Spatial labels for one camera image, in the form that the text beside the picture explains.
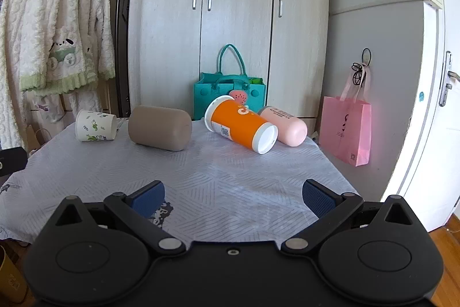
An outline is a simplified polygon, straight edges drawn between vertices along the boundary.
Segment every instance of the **blue gripper pad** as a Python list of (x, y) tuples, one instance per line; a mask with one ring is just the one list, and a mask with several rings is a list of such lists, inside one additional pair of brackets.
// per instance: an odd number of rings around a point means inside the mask
[(342, 197), (315, 180), (306, 180), (302, 187), (305, 205), (320, 219), (342, 202)]
[(165, 185), (161, 181), (153, 181), (126, 197), (126, 204), (139, 215), (148, 219), (165, 201)]

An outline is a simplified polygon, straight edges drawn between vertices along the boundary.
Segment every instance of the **white patterned tablecloth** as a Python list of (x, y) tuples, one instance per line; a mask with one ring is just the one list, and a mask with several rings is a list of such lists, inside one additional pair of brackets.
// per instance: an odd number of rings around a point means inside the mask
[(33, 242), (66, 196), (102, 201), (161, 180), (165, 203), (151, 221), (187, 245), (280, 244), (317, 220), (302, 200), (308, 178), (338, 194), (356, 192), (309, 138), (296, 148), (277, 142), (259, 155), (194, 121), (187, 149), (171, 152), (132, 142), (126, 121), (115, 140), (99, 142), (79, 142), (72, 124), (3, 185), (0, 239)]

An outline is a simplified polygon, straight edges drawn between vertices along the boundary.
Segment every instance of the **white fluffy jacket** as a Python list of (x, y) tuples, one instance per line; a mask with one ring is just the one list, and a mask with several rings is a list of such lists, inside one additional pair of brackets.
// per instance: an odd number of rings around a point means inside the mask
[(20, 89), (61, 94), (114, 77), (110, 0), (27, 0)]
[(0, 146), (26, 148), (27, 111), (19, 91), (19, 52), (27, 0), (3, 0), (0, 11)]

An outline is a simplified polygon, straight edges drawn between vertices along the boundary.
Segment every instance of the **white paper cup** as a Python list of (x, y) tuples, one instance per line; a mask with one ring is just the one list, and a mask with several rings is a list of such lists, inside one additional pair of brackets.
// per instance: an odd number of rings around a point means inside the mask
[(115, 115), (80, 110), (75, 120), (75, 136), (79, 141), (107, 141), (115, 139)]

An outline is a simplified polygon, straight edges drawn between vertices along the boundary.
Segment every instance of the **pink bottle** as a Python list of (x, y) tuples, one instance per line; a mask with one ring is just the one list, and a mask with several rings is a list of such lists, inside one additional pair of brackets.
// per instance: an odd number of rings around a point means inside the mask
[(288, 146), (299, 146), (307, 137), (307, 124), (280, 109), (266, 106), (259, 115), (278, 127), (278, 140)]

